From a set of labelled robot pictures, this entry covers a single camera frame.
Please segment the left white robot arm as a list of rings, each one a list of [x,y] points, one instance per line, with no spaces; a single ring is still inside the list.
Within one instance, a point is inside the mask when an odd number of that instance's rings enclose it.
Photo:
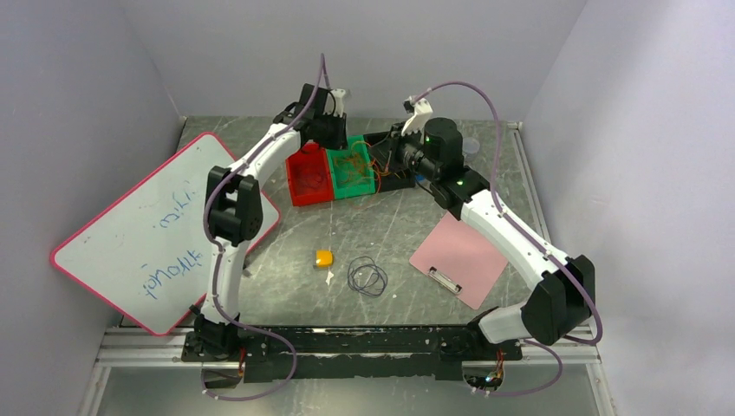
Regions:
[[[346,147],[346,95],[343,88],[305,84],[299,100],[273,119],[249,152],[209,171],[203,228],[212,263],[190,342],[198,354],[226,361],[240,352],[237,297],[246,252],[263,226],[261,184],[310,142],[330,150]]]

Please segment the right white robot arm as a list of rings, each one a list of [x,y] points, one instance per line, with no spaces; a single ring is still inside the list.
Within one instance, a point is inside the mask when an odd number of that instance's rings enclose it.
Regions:
[[[467,345],[475,357],[490,358],[508,340],[532,338],[545,346],[571,340],[570,331],[588,318],[602,328],[595,266],[541,239],[501,200],[494,180],[465,163],[463,137],[453,120],[433,118],[417,130],[409,121],[395,123],[386,140],[387,164],[428,179],[434,201],[496,247],[530,290],[525,301],[474,319],[477,329]]]

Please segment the black plastic bin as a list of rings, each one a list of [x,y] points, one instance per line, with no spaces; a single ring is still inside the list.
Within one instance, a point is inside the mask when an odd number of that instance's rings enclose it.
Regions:
[[[391,192],[416,186],[415,176],[407,169],[399,170],[397,163],[387,165],[388,143],[383,142],[387,132],[368,133],[363,135],[367,143],[370,166],[374,172],[374,184],[377,193]]]

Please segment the red plastic bin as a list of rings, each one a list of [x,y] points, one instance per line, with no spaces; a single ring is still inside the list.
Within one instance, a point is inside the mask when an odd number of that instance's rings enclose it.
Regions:
[[[293,206],[326,203],[334,197],[326,151],[314,142],[287,158],[286,173]]]

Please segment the green plastic bin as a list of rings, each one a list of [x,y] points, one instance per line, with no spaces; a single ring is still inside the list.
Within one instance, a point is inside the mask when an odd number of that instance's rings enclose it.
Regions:
[[[327,150],[335,199],[356,198],[376,192],[367,143],[363,136],[348,137],[343,150]]]

